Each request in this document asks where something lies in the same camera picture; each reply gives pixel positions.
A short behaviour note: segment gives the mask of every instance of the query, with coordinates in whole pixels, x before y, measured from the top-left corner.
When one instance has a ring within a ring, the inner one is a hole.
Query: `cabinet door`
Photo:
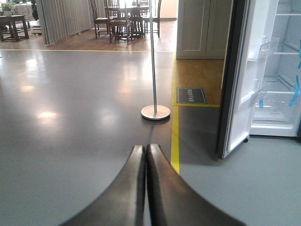
[[[232,0],[211,0],[206,57],[224,59]]]
[[[177,59],[203,59],[210,0],[179,0]]]

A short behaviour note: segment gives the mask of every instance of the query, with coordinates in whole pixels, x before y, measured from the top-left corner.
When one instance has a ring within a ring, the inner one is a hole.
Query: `yellow floor line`
[[[5,51],[77,51],[77,52],[142,52],[142,53],[150,53],[146,50],[78,50],[78,49],[1,49]],[[173,51],[156,51],[157,53],[174,53]]]
[[[172,141],[171,141],[171,165],[174,170],[180,173],[180,148],[179,148],[179,106],[190,106],[190,107],[220,107],[220,105],[210,104],[179,104],[177,103],[177,92],[176,92],[176,55],[174,54],[174,69],[172,77],[172,106],[173,106],[173,124],[172,124]]]
[[[171,165],[180,173],[180,151],[179,151],[179,107],[173,106],[173,128],[171,137]]]
[[[173,106],[188,106],[188,107],[220,107],[220,105],[208,105],[208,104],[179,104],[179,103],[173,103]]]

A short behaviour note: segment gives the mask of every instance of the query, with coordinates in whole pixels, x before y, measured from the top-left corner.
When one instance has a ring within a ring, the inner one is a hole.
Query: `gray floor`
[[[170,157],[173,116],[140,116],[153,101],[150,53],[0,55],[0,225],[62,223],[109,185],[135,144],[158,143]],[[173,62],[156,53],[158,104],[170,108]],[[299,142],[252,137],[218,160],[218,109],[179,109],[181,175],[197,192],[251,226],[301,225]]]
[[[301,142],[251,136],[226,159],[217,159],[218,111],[180,108],[181,176],[249,226],[301,225]]]
[[[150,53],[0,51],[3,226],[56,226],[90,204],[132,147],[170,156],[171,121],[153,104]],[[171,107],[173,53],[156,56],[158,104]]]

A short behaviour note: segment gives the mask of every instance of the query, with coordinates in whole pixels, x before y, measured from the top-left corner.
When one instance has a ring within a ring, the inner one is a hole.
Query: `dining table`
[[[108,6],[108,10],[115,11],[115,7]],[[132,30],[131,38],[142,38],[144,35],[143,30],[143,18],[141,13],[147,12],[150,9],[148,5],[129,5],[118,8],[121,13],[128,13],[130,15],[130,20],[133,21],[134,28]]]

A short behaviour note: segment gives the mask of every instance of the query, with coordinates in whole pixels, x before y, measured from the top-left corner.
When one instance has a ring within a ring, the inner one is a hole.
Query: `metal pole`
[[[156,96],[156,73],[155,73],[155,49],[154,49],[154,33],[152,27],[152,0],[150,0],[150,46],[151,46],[151,68],[152,68],[152,87],[154,94],[154,111],[157,112],[157,96]]]
[[[151,66],[152,66],[152,87],[154,94],[154,106],[149,105],[141,110],[142,117],[149,120],[162,120],[170,115],[170,110],[162,105],[157,106],[156,97],[156,74],[155,74],[155,49],[154,49],[154,33],[152,28],[152,7],[150,0],[150,45],[151,45]]]

